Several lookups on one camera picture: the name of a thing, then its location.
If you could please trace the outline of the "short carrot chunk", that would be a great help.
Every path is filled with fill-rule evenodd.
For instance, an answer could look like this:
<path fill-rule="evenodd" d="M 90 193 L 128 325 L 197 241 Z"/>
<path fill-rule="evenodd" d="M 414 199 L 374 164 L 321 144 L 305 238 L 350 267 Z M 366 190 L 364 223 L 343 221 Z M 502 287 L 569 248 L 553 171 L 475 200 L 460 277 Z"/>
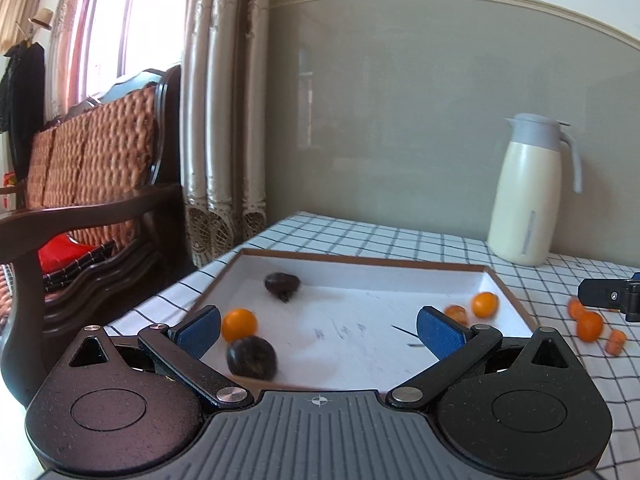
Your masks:
<path fill-rule="evenodd" d="M 627 342 L 627 335 L 622 330 L 611 330 L 605 345 L 605 352 L 610 356 L 619 356 Z"/>

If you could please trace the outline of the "orange kumquat on table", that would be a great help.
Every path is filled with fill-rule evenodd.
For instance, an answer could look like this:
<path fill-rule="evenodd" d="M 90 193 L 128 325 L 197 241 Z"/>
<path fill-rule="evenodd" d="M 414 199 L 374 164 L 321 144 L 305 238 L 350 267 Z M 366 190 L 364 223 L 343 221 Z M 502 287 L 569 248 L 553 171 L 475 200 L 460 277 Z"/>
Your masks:
<path fill-rule="evenodd" d="M 600 313 L 585 311 L 576 322 L 576 335 L 583 342 L 595 342 L 600 338 L 603 326 Z"/>

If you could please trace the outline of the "long carrot chunk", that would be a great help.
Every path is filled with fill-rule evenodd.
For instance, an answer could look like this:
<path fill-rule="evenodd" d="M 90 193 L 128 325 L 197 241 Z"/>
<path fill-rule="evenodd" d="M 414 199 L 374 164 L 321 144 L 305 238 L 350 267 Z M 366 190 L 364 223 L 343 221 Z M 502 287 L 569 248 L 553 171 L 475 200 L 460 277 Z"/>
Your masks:
<path fill-rule="evenodd" d="M 577 297 L 570 297 L 567 301 L 567 313 L 574 321 L 579 321 L 586 313 L 586 308 Z"/>

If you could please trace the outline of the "orange kumquat in box left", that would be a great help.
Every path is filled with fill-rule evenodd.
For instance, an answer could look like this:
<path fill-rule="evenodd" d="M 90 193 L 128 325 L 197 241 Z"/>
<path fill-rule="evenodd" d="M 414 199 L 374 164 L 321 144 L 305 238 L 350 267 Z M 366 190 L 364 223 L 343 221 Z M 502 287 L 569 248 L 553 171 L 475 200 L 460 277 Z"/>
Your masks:
<path fill-rule="evenodd" d="M 239 308 L 229 311 L 221 323 L 221 336 L 228 344 L 256 334 L 258 321 L 250 310 Z"/>

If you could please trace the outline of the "orange kumquat in box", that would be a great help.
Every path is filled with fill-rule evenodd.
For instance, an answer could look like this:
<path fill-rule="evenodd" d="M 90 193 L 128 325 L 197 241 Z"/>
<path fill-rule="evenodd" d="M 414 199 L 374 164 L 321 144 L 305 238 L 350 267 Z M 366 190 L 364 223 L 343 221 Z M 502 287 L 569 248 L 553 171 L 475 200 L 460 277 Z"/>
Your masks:
<path fill-rule="evenodd" d="M 221 336 L 228 344 L 256 334 L 258 321 L 250 310 L 239 308 L 229 311 L 221 323 Z"/>
<path fill-rule="evenodd" d="M 471 300 L 471 309 L 477 318 L 492 318 L 498 307 L 499 298 L 493 292 L 479 292 Z"/>

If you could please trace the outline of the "checkered white tablecloth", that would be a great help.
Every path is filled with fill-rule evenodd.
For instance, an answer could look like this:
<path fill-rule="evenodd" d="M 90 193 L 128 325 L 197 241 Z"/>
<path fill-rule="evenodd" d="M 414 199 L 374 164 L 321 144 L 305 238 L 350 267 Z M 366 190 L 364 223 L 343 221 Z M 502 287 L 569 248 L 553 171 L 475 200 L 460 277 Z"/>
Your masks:
<path fill-rule="evenodd" d="M 603 315 L 606 330 L 622 330 L 627 342 L 619 356 L 603 341 L 587 344 L 575 332 L 567 301 L 585 278 L 629 278 L 630 266 L 585 257 L 551 255 L 538 268 L 516 266 L 495 256 L 484 242 L 449 234 L 397 229 L 302 212 L 276 223 L 228 254 L 217 258 L 107 326 L 112 336 L 133 335 L 154 322 L 174 324 L 192 307 L 217 275 L 242 249 L 303 252 L 436 263 L 480 264 L 495 271 L 526 312 L 555 328 L 582 361 L 608 404 L 613 419 L 610 444 L 599 472 L 607 479 L 639 474 L 639 329 L 623 315 Z"/>

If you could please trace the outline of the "orange kumquat in box right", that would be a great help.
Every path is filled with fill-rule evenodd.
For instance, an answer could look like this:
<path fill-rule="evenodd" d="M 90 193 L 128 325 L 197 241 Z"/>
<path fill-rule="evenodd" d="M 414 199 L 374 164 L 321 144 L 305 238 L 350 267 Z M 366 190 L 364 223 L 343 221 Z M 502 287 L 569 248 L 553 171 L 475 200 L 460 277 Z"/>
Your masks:
<path fill-rule="evenodd" d="M 499 298 L 493 292 L 479 292 L 471 300 L 471 309 L 477 318 L 492 318 L 498 307 Z"/>

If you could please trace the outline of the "dark mangosteen near corner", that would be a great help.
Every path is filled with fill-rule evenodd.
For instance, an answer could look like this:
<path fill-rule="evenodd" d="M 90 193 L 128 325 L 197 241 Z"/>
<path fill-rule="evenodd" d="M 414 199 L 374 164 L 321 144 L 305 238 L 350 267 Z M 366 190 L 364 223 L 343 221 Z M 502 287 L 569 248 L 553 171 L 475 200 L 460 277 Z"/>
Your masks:
<path fill-rule="evenodd" d="M 236 376 L 270 382 L 278 371 L 276 350 L 264 338 L 248 336 L 233 341 L 227 349 L 227 364 Z"/>

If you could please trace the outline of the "dark mangosteen with stem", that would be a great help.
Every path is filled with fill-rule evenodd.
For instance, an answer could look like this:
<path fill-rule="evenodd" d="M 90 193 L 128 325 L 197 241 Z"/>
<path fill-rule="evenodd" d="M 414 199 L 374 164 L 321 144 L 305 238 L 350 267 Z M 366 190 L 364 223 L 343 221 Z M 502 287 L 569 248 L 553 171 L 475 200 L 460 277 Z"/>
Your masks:
<path fill-rule="evenodd" d="M 285 304 L 298 291 L 300 279 L 293 274 L 274 272 L 264 279 L 265 289 Z"/>

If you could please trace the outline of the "cream and grey thermos jug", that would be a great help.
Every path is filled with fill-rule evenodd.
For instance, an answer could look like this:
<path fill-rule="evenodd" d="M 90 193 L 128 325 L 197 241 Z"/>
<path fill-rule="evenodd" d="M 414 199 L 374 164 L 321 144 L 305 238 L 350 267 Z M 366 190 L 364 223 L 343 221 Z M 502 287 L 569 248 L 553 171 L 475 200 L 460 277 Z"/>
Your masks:
<path fill-rule="evenodd" d="M 506 148 L 487 237 L 499 258 L 520 266 L 547 260 L 562 192 L 561 145 L 570 150 L 573 191 L 582 192 L 582 159 L 564 122 L 532 113 L 506 121 L 512 138 Z"/>

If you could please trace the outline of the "dark wooden sofa bench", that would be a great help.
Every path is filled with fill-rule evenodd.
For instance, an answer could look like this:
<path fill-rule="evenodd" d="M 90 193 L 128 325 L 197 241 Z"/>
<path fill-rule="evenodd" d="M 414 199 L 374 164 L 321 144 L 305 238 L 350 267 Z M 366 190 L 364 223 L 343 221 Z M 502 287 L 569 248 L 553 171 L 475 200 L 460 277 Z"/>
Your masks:
<path fill-rule="evenodd" d="M 73 106 L 32 144 L 1 217 L 1 379 L 29 404 L 78 332 L 105 326 L 193 270 L 180 185 L 179 67 L 144 70 Z M 66 233 L 96 249 L 43 274 Z"/>

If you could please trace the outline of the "red cushion on bench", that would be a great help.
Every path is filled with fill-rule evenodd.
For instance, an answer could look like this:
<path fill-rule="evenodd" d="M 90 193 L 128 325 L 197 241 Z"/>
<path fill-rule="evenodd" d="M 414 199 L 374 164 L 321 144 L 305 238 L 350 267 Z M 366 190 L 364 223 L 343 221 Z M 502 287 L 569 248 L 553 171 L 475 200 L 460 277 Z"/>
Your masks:
<path fill-rule="evenodd" d="M 38 259 L 43 274 L 63 270 L 96 248 L 80 244 L 66 233 L 57 235 L 38 249 Z"/>

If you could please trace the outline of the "beige lace curtain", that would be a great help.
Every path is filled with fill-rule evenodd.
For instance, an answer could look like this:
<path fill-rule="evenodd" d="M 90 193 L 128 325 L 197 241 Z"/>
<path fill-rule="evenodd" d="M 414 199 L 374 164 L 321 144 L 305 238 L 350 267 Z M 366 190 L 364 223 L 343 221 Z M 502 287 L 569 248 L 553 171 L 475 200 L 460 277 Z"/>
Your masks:
<path fill-rule="evenodd" d="M 179 66 L 180 183 L 193 263 L 262 232 L 269 0 L 58 0 L 46 115 L 120 76 Z"/>

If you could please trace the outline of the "black coat on rack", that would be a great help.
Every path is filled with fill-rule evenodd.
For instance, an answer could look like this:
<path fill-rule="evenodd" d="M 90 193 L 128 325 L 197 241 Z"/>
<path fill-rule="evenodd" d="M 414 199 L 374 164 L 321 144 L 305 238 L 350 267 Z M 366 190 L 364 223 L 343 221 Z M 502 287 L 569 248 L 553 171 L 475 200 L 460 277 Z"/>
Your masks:
<path fill-rule="evenodd" d="M 17 180 L 28 174 L 32 139 L 44 124 L 44 50 L 23 40 L 4 55 L 9 59 L 1 79 L 1 131 L 9 135 Z"/>

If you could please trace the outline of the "beige hat on rack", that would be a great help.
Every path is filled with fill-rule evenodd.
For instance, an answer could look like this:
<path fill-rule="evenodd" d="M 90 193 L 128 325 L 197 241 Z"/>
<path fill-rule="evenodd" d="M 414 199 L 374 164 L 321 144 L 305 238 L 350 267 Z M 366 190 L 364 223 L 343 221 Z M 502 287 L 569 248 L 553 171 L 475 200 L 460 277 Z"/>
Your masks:
<path fill-rule="evenodd" d="M 28 20 L 36 27 L 51 30 L 53 23 L 53 11 L 49 8 L 40 8 Z"/>

